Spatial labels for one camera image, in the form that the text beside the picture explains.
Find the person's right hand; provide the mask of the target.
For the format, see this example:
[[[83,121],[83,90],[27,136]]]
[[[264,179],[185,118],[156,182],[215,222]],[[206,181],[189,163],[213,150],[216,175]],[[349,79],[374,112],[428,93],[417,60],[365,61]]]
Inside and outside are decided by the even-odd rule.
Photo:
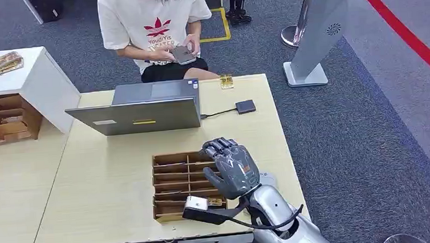
[[[160,46],[155,48],[153,51],[149,52],[149,60],[152,61],[164,61],[164,62],[174,62],[175,58],[171,53],[174,46]]]

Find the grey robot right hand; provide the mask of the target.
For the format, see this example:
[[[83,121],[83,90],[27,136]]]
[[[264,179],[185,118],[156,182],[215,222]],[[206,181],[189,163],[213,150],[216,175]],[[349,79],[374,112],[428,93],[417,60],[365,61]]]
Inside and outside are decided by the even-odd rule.
[[[261,184],[258,166],[246,147],[235,140],[213,139],[205,142],[200,151],[214,160],[221,176],[209,167],[203,168],[203,173],[226,199],[235,200]]]

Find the person's left hand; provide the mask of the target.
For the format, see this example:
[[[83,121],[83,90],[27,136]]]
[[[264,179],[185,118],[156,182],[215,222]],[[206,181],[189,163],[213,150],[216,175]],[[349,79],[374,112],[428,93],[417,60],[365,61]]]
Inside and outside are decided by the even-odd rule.
[[[195,57],[200,57],[200,33],[187,34],[181,45],[187,47]]]

